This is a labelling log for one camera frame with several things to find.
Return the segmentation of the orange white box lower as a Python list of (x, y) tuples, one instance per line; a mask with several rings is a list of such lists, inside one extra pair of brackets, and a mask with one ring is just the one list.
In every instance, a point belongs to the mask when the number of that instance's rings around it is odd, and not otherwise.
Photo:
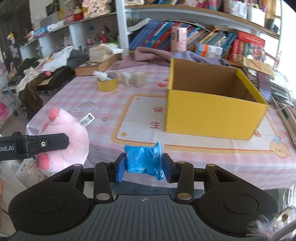
[(221, 54), (217, 54), (217, 53), (197, 51), (196, 54), (202, 57), (207, 57), (207, 58), (214, 58), (214, 59), (221, 58)]

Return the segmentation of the beige tissue pack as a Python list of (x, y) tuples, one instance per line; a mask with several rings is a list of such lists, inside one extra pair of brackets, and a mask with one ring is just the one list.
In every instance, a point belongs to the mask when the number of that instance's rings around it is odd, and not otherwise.
[(118, 48), (117, 44), (100, 44), (89, 48), (89, 60), (91, 62), (104, 62), (114, 54), (121, 54), (123, 49)]

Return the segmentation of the blue packet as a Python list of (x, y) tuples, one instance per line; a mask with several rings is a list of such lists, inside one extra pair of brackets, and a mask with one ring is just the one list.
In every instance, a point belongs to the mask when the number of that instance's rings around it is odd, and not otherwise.
[(153, 147), (124, 146), (125, 166), (129, 173), (146, 174), (163, 181), (162, 168), (164, 145), (158, 141)]

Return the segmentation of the yellow cardboard box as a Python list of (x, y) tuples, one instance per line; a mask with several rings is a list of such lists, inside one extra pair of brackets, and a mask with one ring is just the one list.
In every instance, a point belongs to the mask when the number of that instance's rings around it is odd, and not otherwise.
[(166, 132), (249, 140), (267, 108), (240, 69), (171, 59)]

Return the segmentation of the pink purple scarf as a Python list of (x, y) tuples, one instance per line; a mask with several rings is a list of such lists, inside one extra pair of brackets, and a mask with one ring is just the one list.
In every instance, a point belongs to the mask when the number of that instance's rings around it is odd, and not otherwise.
[(211, 65), (230, 66), (230, 64), (225, 59), (202, 57), (191, 51), (172, 53), (165, 50), (158, 50), (147, 47), (137, 47), (133, 54), (133, 59), (135, 61), (151, 62), (163, 66), (169, 66), (172, 58), (185, 59), (197, 63)]

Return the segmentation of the yellow tape roll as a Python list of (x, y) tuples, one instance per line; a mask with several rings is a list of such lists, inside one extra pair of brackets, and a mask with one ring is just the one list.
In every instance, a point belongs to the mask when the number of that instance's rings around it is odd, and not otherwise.
[(101, 92), (112, 92), (117, 90), (119, 85), (118, 75), (112, 72), (103, 72), (103, 74), (106, 74), (107, 78), (103, 81), (100, 80), (100, 78), (97, 78), (98, 90)]

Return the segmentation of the red thick dictionary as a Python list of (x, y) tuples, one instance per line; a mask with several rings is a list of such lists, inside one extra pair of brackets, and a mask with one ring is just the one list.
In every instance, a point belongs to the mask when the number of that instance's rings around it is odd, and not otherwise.
[(243, 58), (255, 59), (263, 62), (265, 56), (265, 40), (253, 34), (233, 30), (235, 39), (230, 45), (228, 60), (242, 62)]

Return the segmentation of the pink cylindrical device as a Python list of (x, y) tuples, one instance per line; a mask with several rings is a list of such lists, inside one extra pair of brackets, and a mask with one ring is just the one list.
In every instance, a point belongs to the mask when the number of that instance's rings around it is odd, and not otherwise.
[(172, 26), (171, 52), (184, 52), (187, 50), (187, 28)]

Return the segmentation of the black smartphone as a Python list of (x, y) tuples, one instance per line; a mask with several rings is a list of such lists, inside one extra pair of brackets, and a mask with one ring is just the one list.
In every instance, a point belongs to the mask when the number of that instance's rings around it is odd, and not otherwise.
[(268, 103), (271, 103), (272, 91), (271, 91), (271, 83), (269, 80), (269, 76), (262, 72), (257, 72), (257, 85), (258, 85), (258, 90), (261, 93), (261, 95), (264, 97), (264, 99)]

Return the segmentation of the beige staple box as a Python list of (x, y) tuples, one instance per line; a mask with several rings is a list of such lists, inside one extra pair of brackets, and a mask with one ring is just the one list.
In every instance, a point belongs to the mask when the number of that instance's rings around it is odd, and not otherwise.
[(141, 88), (147, 85), (147, 75), (143, 71), (137, 71), (132, 75), (133, 85), (137, 88)]

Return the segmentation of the orange white box upper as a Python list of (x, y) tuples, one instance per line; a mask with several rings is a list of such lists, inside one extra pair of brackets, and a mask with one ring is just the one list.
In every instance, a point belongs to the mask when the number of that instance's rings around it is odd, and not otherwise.
[(215, 53), (215, 54), (222, 55), (223, 48), (222, 47), (208, 45), (208, 44), (198, 43), (196, 45), (196, 52), (209, 52), (209, 53)]

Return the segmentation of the brown paper envelope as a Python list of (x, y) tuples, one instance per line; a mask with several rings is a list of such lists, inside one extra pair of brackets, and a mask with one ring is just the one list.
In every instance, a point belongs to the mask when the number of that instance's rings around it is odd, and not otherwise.
[(258, 60), (248, 59), (247, 57), (243, 57), (242, 64), (247, 69), (252, 69), (257, 72), (261, 72), (263, 74), (274, 76), (274, 71), (270, 65), (260, 62)]

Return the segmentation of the pink checkered tablecloth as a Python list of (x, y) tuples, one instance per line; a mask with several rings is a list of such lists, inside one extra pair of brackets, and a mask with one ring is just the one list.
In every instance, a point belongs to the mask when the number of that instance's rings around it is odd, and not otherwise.
[(197, 168), (216, 164), (261, 189), (295, 184), (295, 146), (276, 111), (268, 110), (248, 141), (167, 133), (169, 68), (147, 64), (127, 71), (145, 72), (147, 85), (136, 88), (120, 84), (112, 92), (101, 92), (95, 77), (76, 77), (29, 121), (27, 134), (39, 132), (52, 107), (62, 108), (77, 119), (91, 113), (95, 119), (87, 126), (89, 155), (85, 166), (114, 161), (125, 145), (161, 142), (174, 161), (189, 162)]

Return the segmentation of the pink plush toy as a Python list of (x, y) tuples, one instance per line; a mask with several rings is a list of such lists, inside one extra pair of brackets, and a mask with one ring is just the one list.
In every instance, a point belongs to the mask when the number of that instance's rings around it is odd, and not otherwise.
[(37, 168), (57, 173), (74, 164), (84, 165), (89, 154), (86, 127), (62, 108), (50, 108), (47, 118), (38, 132), (43, 152), (36, 156)]

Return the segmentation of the white spray bottle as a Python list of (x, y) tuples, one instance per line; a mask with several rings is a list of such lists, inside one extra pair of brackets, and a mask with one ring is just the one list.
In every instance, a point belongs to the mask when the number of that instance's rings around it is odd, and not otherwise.
[(99, 81), (109, 81), (111, 78), (109, 77), (107, 72), (100, 72), (100, 71), (93, 71), (93, 75), (99, 80)]

